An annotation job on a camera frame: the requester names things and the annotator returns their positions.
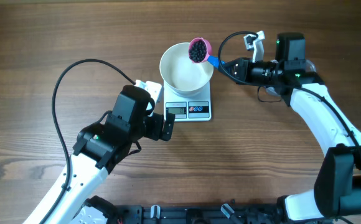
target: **kitchen scale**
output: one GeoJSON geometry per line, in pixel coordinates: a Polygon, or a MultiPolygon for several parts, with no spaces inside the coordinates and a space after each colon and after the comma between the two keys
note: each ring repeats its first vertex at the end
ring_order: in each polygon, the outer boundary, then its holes
{"type": "Polygon", "coordinates": [[[192,96],[181,96],[164,82],[164,117],[166,113],[175,115],[175,121],[211,120],[210,82],[192,96]]]}

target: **scale control panel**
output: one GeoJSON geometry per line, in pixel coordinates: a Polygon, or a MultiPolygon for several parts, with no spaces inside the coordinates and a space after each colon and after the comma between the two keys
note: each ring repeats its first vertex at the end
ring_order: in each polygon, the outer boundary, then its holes
{"type": "Polygon", "coordinates": [[[208,101],[167,102],[166,113],[175,115],[175,121],[206,121],[211,119],[208,101]]]}

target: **wood grain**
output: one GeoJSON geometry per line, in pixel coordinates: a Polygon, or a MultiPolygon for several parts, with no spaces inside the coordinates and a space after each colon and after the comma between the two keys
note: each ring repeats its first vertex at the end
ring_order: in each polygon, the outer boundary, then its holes
{"type": "MultiPolygon", "coordinates": [[[[345,115],[361,130],[361,1],[170,1],[0,5],[0,223],[21,223],[62,170],[52,122],[55,82],[71,63],[107,60],[132,79],[162,83],[170,46],[205,37],[213,49],[232,32],[306,37],[311,59],[345,115]]],[[[251,57],[242,40],[225,60],[251,57]]],[[[69,147],[83,127],[112,109],[124,78],[88,63],[66,75],[57,114],[69,147]]],[[[115,205],[274,202],[311,189],[323,160],[304,121],[284,103],[260,103],[256,88],[215,72],[213,119],[176,123],[169,142],[141,140],[95,194],[115,205]]],[[[361,223],[361,216],[352,218],[361,223]]]]}

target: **tabletop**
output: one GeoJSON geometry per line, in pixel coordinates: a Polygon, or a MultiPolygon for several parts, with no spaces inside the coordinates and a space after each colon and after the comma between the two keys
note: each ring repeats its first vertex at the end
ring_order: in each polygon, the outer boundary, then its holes
{"type": "MultiPolygon", "coordinates": [[[[204,37],[216,54],[240,30],[265,32],[264,60],[274,58],[278,33],[302,32],[306,58],[361,130],[361,1],[0,5],[0,223],[23,222],[65,165],[51,100],[67,66],[98,58],[133,80],[163,83],[159,61],[170,46],[204,37]]],[[[252,57],[238,37],[223,59],[240,56],[252,57]]],[[[67,73],[56,108],[69,149],[127,84],[95,63],[67,73]]],[[[143,150],[118,164],[93,195],[114,205],[220,205],[273,203],[312,189],[324,156],[298,114],[284,102],[259,102],[256,87],[217,71],[210,84],[211,121],[176,123],[169,142],[141,139],[143,150]]],[[[361,216],[351,220],[361,223],[361,216]]]]}

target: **black beans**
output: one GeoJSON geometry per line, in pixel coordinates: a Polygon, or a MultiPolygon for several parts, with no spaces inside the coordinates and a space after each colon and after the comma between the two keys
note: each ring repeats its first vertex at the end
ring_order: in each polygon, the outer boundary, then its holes
{"type": "Polygon", "coordinates": [[[207,47],[202,40],[195,42],[192,45],[192,48],[189,49],[189,58],[194,62],[201,62],[204,60],[205,55],[207,54],[207,47]]]}

